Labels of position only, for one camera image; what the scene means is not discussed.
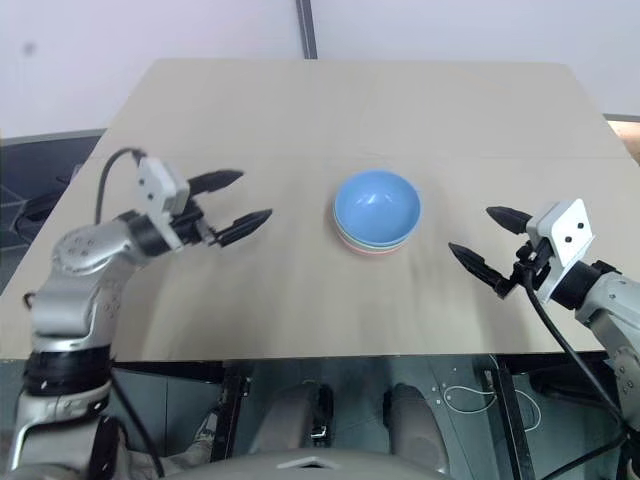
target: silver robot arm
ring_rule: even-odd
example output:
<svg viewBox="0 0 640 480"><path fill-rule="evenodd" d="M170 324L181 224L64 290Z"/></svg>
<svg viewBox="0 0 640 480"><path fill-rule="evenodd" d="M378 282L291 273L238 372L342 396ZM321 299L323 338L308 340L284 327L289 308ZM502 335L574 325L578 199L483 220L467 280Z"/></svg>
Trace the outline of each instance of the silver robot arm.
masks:
<svg viewBox="0 0 640 480"><path fill-rule="evenodd" d="M581 261L594 236L580 199L556 203L535 217L507 207L490 207L487 213L510 232L529 237L516 253L511 276L503 277L468 248L450 244L452 252L500 298L522 285L531 290L530 300L539 315L542 311L541 318L546 316L541 304L554 300L574 310L575 318L591 329L613 362L620 407L606 393L601 396L626 432L632 452L628 478L640 478L640 283L605 262ZM551 333L566 343L557 329ZM563 348L571 354L570 347Z"/></svg>
<svg viewBox="0 0 640 480"><path fill-rule="evenodd" d="M132 150L139 152L123 149L112 158ZM200 242L224 247L262 225L271 210L216 231L193 198L241 175L221 170L186 181L160 160L141 155L137 183L146 212L79 228L56 244L49 278L27 302L33 352L18 399L9 478L56 478L36 467L41 464L64 465L64 475L76 478L110 478L114 465L96 459L101 453L94 442L100 437L102 445L117 444L115 422L98 414L111 390L110 346L126 282L154 257Z"/></svg>

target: wooden table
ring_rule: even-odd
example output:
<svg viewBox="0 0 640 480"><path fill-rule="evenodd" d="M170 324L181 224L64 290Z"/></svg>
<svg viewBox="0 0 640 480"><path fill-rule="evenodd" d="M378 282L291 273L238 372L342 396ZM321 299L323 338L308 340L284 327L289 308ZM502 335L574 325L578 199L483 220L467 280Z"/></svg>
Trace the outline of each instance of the wooden table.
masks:
<svg viewBox="0 0 640 480"><path fill-rule="evenodd" d="M52 213L0 299L0 354L30 351L21 296L53 244L90 223L97 178L122 146L185 176L245 177L199 202L228 225L273 208L223 250L166 255L129 282L119 360L550 352L524 292L505 301L469 275L455 241L510 272L524 237L485 213L583 198L598 258L640 278L637 165L570 71L554 64L162 60L146 74ZM385 258L347 251L329 208L351 174L383 167L419 190L423 218ZM133 162L107 185L104 218L135 206ZM598 349L570 312L549 312L576 349Z"/></svg>

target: black cable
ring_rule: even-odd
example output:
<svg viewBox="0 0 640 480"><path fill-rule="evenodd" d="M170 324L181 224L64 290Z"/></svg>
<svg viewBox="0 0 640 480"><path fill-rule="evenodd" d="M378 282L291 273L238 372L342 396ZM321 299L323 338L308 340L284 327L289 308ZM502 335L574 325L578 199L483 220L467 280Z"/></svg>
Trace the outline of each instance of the black cable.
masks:
<svg viewBox="0 0 640 480"><path fill-rule="evenodd" d="M138 430L138 433L142 437L142 441L144 443L144 446L147 449L147 452L149 452L149 455L151 456L151 460L153 461L153 466L154 466L154 468L156 470L156 474L158 475L159 478L163 478L164 477L164 468L162 467L162 463L160 462L160 456L158 455L158 451L156 450L156 447L153 444L153 440L151 440L151 437L149 436L149 432L147 432L147 429L144 428L144 425L142 424L142 421L140 420L140 417L138 417L138 414L136 413L135 409L133 408L133 405L131 405L131 402L129 402L129 399L124 394L124 391L122 390L122 387L120 386L120 383L118 382L118 380L116 379L115 375L113 375L113 374L111 375L111 385L113 386L114 392L116 393L116 395L120 399L120 402L122 403L122 406L124 407L125 411L127 412L127 415L129 415L129 418L131 419L131 421L135 425L136 430Z"/></svg>
<svg viewBox="0 0 640 480"><path fill-rule="evenodd" d="M562 467L554 470L553 472L551 472L549 475L546 475L545 477L542 477L541 480L551 480L553 478L558 478L560 475L567 473L569 470L582 465L583 463L588 462L591 459L594 459L600 455L602 455L603 453L607 453L610 450L613 450L614 448L618 448L620 445L622 445L625 440L627 439L627 434L626 432L623 430L622 432L620 432L620 434L614 438L612 441L610 441L609 443L606 443L604 445L602 445L601 447L598 447L594 450L591 450L589 453L576 458L575 460L573 460L572 462L567 463L566 465L563 465Z"/></svg>
<svg viewBox="0 0 640 480"><path fill-rule="evenodd" d="M549 330L549 333L551 333L553 338L556 340L556 342L558 342L558 344L560 344L560 346L567 353L567 355L571 357L571 360L573 360L573 362L576 365L578 365L578 367L580 367L580 370L582 370L582 373L585 375L585 377L587 377L587 380L589 380L591 385L593 385L593 387L596 389L598 396L602 399L602 401L605 404L605 407L607 408L607 410L609 410L611 415L615 417L616 421L618 421L620 425L625 425L622 412L620 411L618 406L611 399L607 391L604 389L602 384L598 381L598 379L593 374L591 369L587 366L587 364L582 360L582 358L580 358L580 356L576 353L576 351L573 348L571 348L571 345L569 345L569 342L567 342L567 340L562 336L560 331L556 328L551 318L549 318L549 315L547 315L547 312L545 312L544 308L542 307L542 304L538 300L538 297L536 297L536 292L533 289L533 271L532 270L526 270L524 272L523 285L525 290L527 291L527 297L529 297L529 301L531 302L531 305L533 305L533 308L535 309L536 313L540 317L540 320L542 320L542 323L544 323L544 326L547 327L547 330Z"/></svg>
<svg viewBox="0 0 640 480"><path fill-rule="evenodd" d="M107 163L105 163L104 167L102 168L102 173L100 174L100 182L98 183L98 196L96 198L96 211L95 211L94 222L93 222L96 225L98 225L102 220L102 202L104 200L104 188L105 188L105 185L107 184L107 177L109 176L109 171L111 170L111 167L113 167L113 164L116 163L116 161L120 157L122 157L123 155L126 155L127 153L130 153L131 155L133 155L133 158L138 164L140 163L140 159L147 155L143 150L139 148L126 147L126 148L121 148L120 150L118 150L117 152L115 152L113 155L109 157L109 159L107 160Z"/></svg>

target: blue bowl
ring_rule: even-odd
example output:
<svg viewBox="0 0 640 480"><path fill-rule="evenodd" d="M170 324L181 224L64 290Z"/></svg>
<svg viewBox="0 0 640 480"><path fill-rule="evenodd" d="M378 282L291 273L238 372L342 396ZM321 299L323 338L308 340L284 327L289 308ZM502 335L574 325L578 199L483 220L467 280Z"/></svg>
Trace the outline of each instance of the blue bowl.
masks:
<svg viewBox="0 0 640 480"><path fill-rule="evenodd" d="M353 239L373 247L390 247L409 236L422 206L413 186L385 170L354 175L338 191L333 204L338 225Z"/></svg>

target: bowl rim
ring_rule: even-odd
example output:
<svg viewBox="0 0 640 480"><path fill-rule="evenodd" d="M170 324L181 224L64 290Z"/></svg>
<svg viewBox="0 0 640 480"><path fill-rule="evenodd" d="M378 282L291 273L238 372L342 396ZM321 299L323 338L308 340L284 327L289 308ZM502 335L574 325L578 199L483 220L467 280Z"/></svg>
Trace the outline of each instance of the bowl rim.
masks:
<svg viewBox="0 0 640 480"><path fill-rule="evenodd" d="M397 238L395 238L393 240L389 240L387 242L375 242L375 241L372 241L372 240L367 240L365 238L359 238L359 237L353 235L351 232L348 232L347 229L344 228L344 225L342 224L342 222L340 222L340 217L338 215L338 211L337 211L337 208L336 208L336 205L337 205L337 202L338 202L338 198L344 192L345 187L347 187L350 183L354 182L358 178L364 177L366 175L371 175L371 174L384 174L384 175L390 175L390 176L399 178L402 182L404 182L415 193L415 197L416 197L416 199L418 201L418 215L417 215L416 221L411 226L409 231L407 233L405 233L404 235L402 235L400 237L397 237ZM351 175L349 178L347 178L340 185L340 187L338 188L338 192L336 193L336 195L335 195L335 197L333 199L333 213L334 213L334 216L335 216L336 221L337 221L336 223L338 223L340 225L340 227L342 227L344 232L346 234L348 234L350 238L353 238L354 240L358 241L362 245L368 246L368 247L379 247L379 248L380 247L390 247L390 246L393 246L393 245L405 240L417 228L418 224L420 223L420 219L422 218L422 200L420 198L420 193L418 192L416 187L414 187L413 184L411 182L409 182L409 180L407 180L403 176L398 175L397 173L392 172L390 170L385 170L385 169L382 169L382 168L376 168L376 169L371 169L371 170L364 170L364 171L358 172L358 173L356 173L354 175Z"/></svg>
<svg viewBox="0 0 640 480"><path fill-rule="evenodd" d="M387 250L392 249L392 248L394 248L396 246L402 245L409 238L409 235L406 235L405 237L403 237L400 240L398 240L396 243L394 243L392 245L387 245L385 247L377 247L375 245L367 245L366 243L362 243L362 242L358 241L357 239L353 238L351 235L349 235L345 231L345 229L342 227L342 225L340 225L340 222L338 221L338 218L335 215L335 211L334 211L334 215L333 215L333 220L334 220L334 223L335 223L335 227L338 230L338 233L342 237L344 237L347 241L349 241L349 243L351 243L355 247L368 249L368 250L370 250L372 252L378 252L378 251L384 252L384 251L387 251Z"/></svg>
<svg viewBox="0 0 640 480"><path fill-rule="evenodd" d="M340 240L342 240L342 242L346 245L346 247L351 250L352 252L355 252L357 254L360 255L366 255L366 256L372 256L372 257L381 257L384 255L387 255L389 253L393 253L397 250L400 250L400 248L404 245L404 242L399 243L393 247L390 248L386 248L384 250L379 250L379 251L375 251L375 250L366 250L364 248L360 248L354 244L352 244L351 242L349 242L349 240L347 240L343 235L340 234L340 232L338 232L338 236L340 237Z"/></svg>

